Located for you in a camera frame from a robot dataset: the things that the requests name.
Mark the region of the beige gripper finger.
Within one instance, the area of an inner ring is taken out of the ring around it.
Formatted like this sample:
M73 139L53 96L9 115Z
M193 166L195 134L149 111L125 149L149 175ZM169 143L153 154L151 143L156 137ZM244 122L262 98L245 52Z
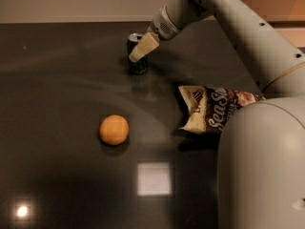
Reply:
M131 62L136 63L159 46L160 40L156 33L146 32L129 54Z

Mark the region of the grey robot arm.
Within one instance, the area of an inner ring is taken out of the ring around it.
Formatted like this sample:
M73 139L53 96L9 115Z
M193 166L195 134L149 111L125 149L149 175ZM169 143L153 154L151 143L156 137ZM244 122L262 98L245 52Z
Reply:
M219 229L305 229L305 54L241 0L170 0L132 50L213 15L265 100L227 122L217 155Z

